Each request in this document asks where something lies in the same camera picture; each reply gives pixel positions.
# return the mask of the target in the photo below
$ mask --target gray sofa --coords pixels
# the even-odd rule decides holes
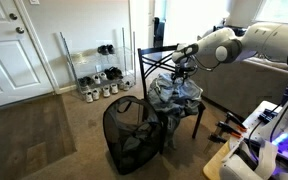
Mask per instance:
[[[209,58],[201,61],[212,64]],[[204,90],[203,97],[246,118],[263,100],[280,103],[288,84],[288,66],[249,58],[221,64],[213,72],[199,69],[191,78]]]

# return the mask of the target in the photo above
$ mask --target white wall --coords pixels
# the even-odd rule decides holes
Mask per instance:
[[[39,0],[31,5],[23,0],[43,46],[47,60],[60,87],[72,85],[63,43],[67,40],[71,53],[97,49],[102,40],[122,46],[122,27],[130,47],[128,0]]]
[[[196,42],[231,8],[232,0],[168,0],[164,45]]]
[[[254,24],[252,20],[259,8],[261,0],[234,1],[230,17],[227,19],[226,24],[238,27],[248,27]]]

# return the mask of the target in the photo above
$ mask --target wooden table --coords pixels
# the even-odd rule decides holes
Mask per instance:
[[[257,121],[257,117],[264,111],[265,108],[274,109],[276,105],[270,103],[268,101],[263,101],[254,111],[252,114],[248,116],[248,118],[243,122],[244,126],[248,128],[247,133],[242,133],[244,137],[248,137],[248,133],[254,128],[254,123]],[[222,166],[222,159],[226,156],[226,154],[230,151],[230,143],[234,143],[237,139],[232,137],[229,141],[227,141],[220,150],[212,157],[212,159],[204,166],[203,174],[206,178],[211,180],[220,179],[219,171]]]

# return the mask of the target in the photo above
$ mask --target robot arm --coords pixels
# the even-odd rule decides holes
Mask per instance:
[[[214,54],[220,63],[231,63],[251,57],[256,52],[288,64],[288,25],[256,23],[242,37],[236,37],[233,30],[223,28],[175,51],[172,60],[181,64],[190,55],[198,58]]]

